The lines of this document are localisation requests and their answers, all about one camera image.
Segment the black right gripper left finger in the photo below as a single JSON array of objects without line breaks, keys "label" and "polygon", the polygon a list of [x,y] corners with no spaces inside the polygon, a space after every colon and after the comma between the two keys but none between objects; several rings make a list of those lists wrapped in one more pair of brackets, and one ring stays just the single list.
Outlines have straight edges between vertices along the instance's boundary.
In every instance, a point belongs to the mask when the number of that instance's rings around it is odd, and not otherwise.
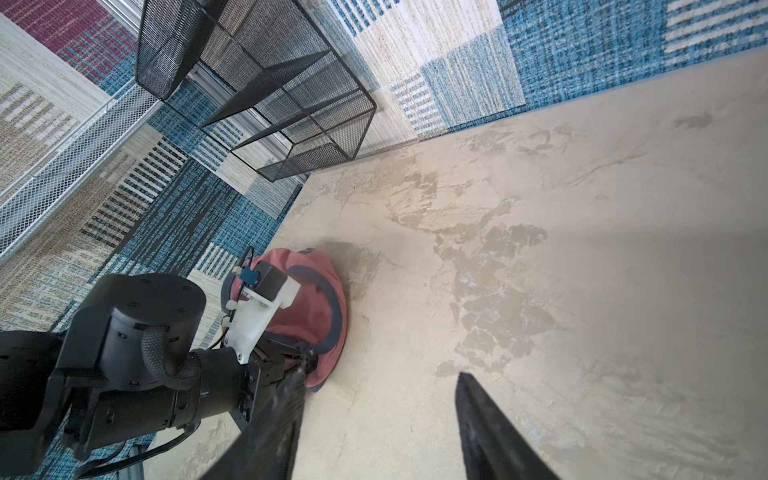
[{"label": "black right gripper left finger", "polygon": [[306,372],[291,372],[204,480],[290,479],[305,406]]}]

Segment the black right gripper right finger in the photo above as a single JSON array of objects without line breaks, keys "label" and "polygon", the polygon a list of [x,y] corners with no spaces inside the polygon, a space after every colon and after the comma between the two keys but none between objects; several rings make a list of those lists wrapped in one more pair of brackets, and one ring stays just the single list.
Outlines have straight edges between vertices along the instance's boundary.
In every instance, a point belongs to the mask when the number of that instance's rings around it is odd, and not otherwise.
[{"label": "black right gripper right finger", "polygon": [[557,477],[470,373],[458,376],[455,406],[467,478]]}]

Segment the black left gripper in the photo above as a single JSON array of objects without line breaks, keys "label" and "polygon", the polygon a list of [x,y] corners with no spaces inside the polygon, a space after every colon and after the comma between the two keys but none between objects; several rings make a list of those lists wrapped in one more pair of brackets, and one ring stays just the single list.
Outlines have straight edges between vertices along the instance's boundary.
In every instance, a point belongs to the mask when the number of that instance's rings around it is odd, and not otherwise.
[{"label": "black left gripper", "polygon": [[318,355],[306,341],[285,335],[264,335],[249,357],[242,382],[239,419],[252,420],[296,370],[312,373]]}]

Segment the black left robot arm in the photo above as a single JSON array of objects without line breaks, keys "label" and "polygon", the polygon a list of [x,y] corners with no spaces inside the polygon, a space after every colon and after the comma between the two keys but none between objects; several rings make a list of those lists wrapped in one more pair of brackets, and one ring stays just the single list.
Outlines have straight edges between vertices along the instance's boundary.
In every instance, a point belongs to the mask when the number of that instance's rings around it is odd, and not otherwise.
[{"label": "black left robot arm", "polygon": [[298,289],[279,271],[242,288],[218,349],[192,346],[204,291],[162,273],[101,278],[63,333],[3,332],[2,474],[36,472],[55,438],[92,478],[126,466],[96,449],[168,428],[188,437],[224,412],[248,426],[291,371],[317,365],[317,347],[267,331]]}]

